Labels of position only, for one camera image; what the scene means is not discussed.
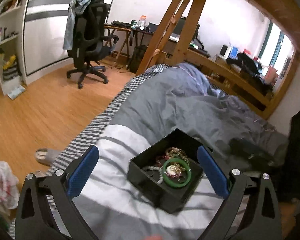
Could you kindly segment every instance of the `black bag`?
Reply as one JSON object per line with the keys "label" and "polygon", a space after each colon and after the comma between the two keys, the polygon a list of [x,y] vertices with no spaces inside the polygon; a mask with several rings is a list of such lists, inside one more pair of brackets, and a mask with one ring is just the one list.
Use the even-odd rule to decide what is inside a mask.
{"label": "black bag", "polygon": [[128,63],[128,69],[130,69],[132,73],[137,72],[147,48],[148,46],[146,45],[140,45],[134,48],[133,55],[130,59],[130,62]]}
{"label": "black bag", "polygon": [[126,28],[126,29],[131,29],[131,23],[123,23],[119,21],[113,21],[111,23],[112,26],[119,27],[119,28]]}

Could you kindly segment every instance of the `chair armrest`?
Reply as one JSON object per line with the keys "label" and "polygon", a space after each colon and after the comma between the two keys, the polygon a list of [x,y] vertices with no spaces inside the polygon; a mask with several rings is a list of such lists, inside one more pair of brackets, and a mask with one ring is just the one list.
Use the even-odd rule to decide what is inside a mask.
{"label": "chair armrest", "polygon": [[91,40],[86,40],[85,38],[82,39],[83,45],[86,48],[90,47],[93,44],[96,44],[100,39],[99,38],[94,38]]}
{"label": "chair armrest", "polygon": [[119,40],[119,37],[117,35],[111,34],[111,35],[108,35],[108,36],[103,36],[102,39],[104,41],[110,41],[111,39],[113,39],[114,40],[113,43],[116,44]]}

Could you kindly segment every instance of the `white stripe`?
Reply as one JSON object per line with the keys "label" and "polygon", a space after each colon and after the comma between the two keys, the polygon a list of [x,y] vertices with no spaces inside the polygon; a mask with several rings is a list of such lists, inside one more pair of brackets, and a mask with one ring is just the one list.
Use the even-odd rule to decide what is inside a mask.
{"label": "white stripe", "polygon": [[46,11],[59,11],[59,10],[68,10],[68,4],[47,4],[47,5],[39,5],[27,8],[27,15],[38,12],[46,12]]}

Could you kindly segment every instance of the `box on shelf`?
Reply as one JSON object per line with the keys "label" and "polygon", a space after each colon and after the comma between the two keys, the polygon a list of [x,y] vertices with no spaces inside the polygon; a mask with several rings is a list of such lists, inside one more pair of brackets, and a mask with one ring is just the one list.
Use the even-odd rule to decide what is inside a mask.
{"label": "box on shelf", "polygon": [[[156,144],[146,149],[129,163],[128,180],[140,190],[153,204],[168,213],[175,213],[182,209],[189,197],[197,187],[203,174],[198,164],[197,149],[202,144],[179,129],[162,138]],[[191,180],[182,188],[173,188],[164,181],[158,184],[159,173],[150,177],[142,168],[152,166],[157,156],[165,155],[165,150],[176,147],[184,150],[189,158]]]}

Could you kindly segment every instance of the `speaker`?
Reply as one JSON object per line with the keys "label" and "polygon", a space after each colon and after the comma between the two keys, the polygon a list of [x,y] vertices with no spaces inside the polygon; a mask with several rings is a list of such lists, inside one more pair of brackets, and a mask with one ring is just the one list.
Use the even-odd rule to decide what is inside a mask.
{"label": "speaker", "polygon": [[222,46],[222,49],[221,49],[221,51],[220,51],[220,55],[224,57],[225,54],[226,54],[227,49],[228,49],[228,46],[223,45],[223,46]]}
{"label": "speaker", "polygon": [[300,200],[300,112],[291,118],[288,150],[282,167],[278,200]]}

